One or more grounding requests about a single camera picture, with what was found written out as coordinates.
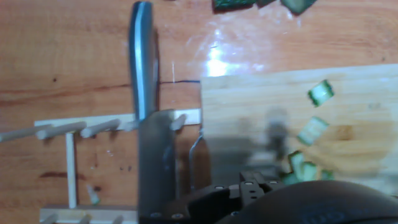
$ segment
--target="wooden peg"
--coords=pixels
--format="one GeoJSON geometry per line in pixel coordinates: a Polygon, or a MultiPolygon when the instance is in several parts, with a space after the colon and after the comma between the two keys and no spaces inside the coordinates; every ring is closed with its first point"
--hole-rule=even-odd
{"type": "Polygon", "coordinates": [[[41,125],[32,128],[25,128],[16,131],[10,131],[7,133],[0,133],[0,142],[10,141],[17,138],[23,138],[27,136],[34,135],[37,131],[41,131],[43,129],[49,128],[51,125],[41,125]]]}
{"type": "Polygon", "coordinates": [[[44,221],[40,222],[40,224],[53,224],[58,220],[58,214],[52,214],[47,217],[44,221]]]}
{"type": "Polygon", "coordinates": [[[85,215],[79,222],[79,224],[90,224],[91,216],[85,215]]]}
{"type": "Polygon", "coordinates": [[[111,121],[107,121],[107,122],[97,124],[97,125],[83,129],[80,132],[80,136],[83,138],[89,138],[89,137],[92,137],[92,136],[102,132],[102,131],[115,130],[116,128],[118,128],[119,125],[120,125],[120,120],[113,119],[111,121]]]}
{"type": "Polygon", "coordinates": [[[134,129],[137,129],[137,128],[138,128],[138,125],[139,125],[139,121],[138,121],[138,120],[136,120],[136,121],[131,121],[131,122],[128,122],[128,123],[126,123],[126,124],[124,125],[123,130],[124,130],[124,131],[132,131],[132,130],[134,130],[134,129]]]}
{"type": "Polygon", "coordinates": [[[123,216],[120,215],[113,220],[112,224],[122,224],[123,220],[124,220],[123,216]]]}
{"type": "Polygon", "coordinates": [[[170,125],[170,129],[172,131],[177,131],[182,128],[185,124],[185,120],[187,119],[186,114],[181,114],[177,119],[175,119],[170,125]]]}
{"type": "Polygon", "coordinates": [[[36,136],[39,140],[51,138],[54,136],[58,136],[60,134],[65,134],[71,131],[80,131],[87,127],[87,123],[84,121],[72,123],[72,124],[65,124],[62,126],[57,126],[53,128],[47,128],[36,133],[36,136]]]}

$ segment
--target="screw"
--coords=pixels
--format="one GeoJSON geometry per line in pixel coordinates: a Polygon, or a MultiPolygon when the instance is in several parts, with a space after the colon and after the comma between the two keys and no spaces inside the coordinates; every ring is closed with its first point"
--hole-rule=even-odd
{"type": "Polygon", "coordinates": [[[172,215],[172,218],[174,218],[174,219],[180,219],[180,218],[182,218],[182,217],[184,217],[184,215],[182,215],[182,214],[180,214],[180,213],[177,213],[177,214],[172,215]]]}
{"type": "Polygon", "coordinates": [[[162,214],[160,212],[154,212],[150,215],[152,218],[159,218],[162,216],[162,214]]]}

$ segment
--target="cucumber slice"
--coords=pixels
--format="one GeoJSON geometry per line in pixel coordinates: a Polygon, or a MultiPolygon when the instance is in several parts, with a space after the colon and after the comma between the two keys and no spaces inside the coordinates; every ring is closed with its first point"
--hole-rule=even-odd
{"type": "Polygon", "coordinates": [[[321,180],[334,180],[333,172],[330,170],[322,170],[321,180]]]}
{"type": "Polygon", "coordinates": [[[303,164],[303,181],[313,181],[317,179],[317,165],[312,162],[304,162],[303,164]]]}
{"type": "Polygon", "coordinates": [[[317,0],[281,0],[292,13],[299,15],[312,6],[317,0]]]}
{"type": "Polygon", "coordinates": [[[298,134],[297,139],[304,145],[311,146],[329,127],[329,124],[313,116],[298,134]]]}
{"type": "Polygon", "coordinates": [[[215,11],[227,11],[251,7],[256,0],[213,0],[215,11]]]}
{"type": "Polygon", "coordinates": [[[334,95],[335,93],[333,92],[331,85],[328,83],[328,80],[323,80],[317,86],[308,91],[308,96],[315,107],[319,107],[334,95]]]}
{"type": "Polygon", "coordinates": [[[295,151],[288,155],[290,166],[292,167],[293,173],[296,175],[299,181],[303,181],[303,162],[304,155],[300,151],[295,151]]]}
{"type": "Polygon", "coordinates": [[[300,181],[298,180],[298,178],[296,177],[296,175],[292,172],[289,174],[286,174],[282,177],[282,182],[285,185],[292,185],[292,184],[297,184],[300,181]]]}

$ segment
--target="dark green vegetable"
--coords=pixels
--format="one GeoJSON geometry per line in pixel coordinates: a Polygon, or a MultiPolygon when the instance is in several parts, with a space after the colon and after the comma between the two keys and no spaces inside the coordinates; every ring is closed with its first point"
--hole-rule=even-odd
{"type": "Polygon", "coordinates": [[[317,0],[281,0],[292,13],[299,15],[312,6],[317,0]]]}
{"type": "Polygon", "coordinates": [[[282,176],[282,182],[285,185],[292,185],[292,184],[300,183],[300,181],[298,180],[298,178],[296,177],[296,175],[293,172],[282,176]]]}
{"type": "Polygon", "coordinates": [[[329,170],[322,170],[321,180],[334,180],[333,172],[329,170]]]}
{"type": "Polygon", "coordinates": [[[256,0],[213,0],[215,11],[227,11],[251,7],[256,0]]]}
{"type": "Polygon", "coordinates": [[[335,93],[333,92],[333,89],[328,80],[323,80],[310,91],[308,91],[308,97],[310,97],[315,107],[319,107],[324,102],[326,102],[326,100],[329,100],[334,95],[335,93]]]}
{"type": "Polygon", "coordinates": [[[257,0],[256,4],[258,7],[264,7],[273,1],[275,0],[257,0]]]}

